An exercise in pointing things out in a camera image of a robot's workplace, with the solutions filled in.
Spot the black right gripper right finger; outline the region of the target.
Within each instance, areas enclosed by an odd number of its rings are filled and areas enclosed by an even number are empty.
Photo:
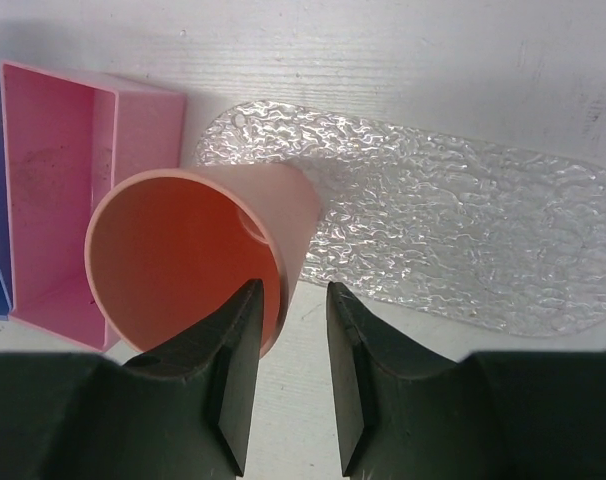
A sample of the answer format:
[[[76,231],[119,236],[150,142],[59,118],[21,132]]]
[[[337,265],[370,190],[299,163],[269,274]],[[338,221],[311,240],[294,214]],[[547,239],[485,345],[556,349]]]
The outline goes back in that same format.
[[[326,319],[345,477],[606,479],[606,352],[452,361],[338,282]]]

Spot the orange plastic cup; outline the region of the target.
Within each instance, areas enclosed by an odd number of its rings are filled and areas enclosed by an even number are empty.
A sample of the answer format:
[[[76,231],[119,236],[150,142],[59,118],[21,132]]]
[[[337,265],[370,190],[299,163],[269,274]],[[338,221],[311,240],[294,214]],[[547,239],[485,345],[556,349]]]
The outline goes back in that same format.
[[[148,351],[258,279],[267,352],[283,329],[321,210],[312,182],[286,164],[137,174],[90,220],[84,256],[92,295],[119,337]]]

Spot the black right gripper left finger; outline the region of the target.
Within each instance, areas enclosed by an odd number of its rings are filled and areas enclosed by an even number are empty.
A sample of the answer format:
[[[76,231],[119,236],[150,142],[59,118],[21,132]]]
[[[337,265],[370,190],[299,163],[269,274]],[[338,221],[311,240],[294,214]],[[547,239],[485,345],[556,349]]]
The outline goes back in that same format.
[[[235,479],[244,473],[264,288],[117,364],[0,352],[0,479]]]

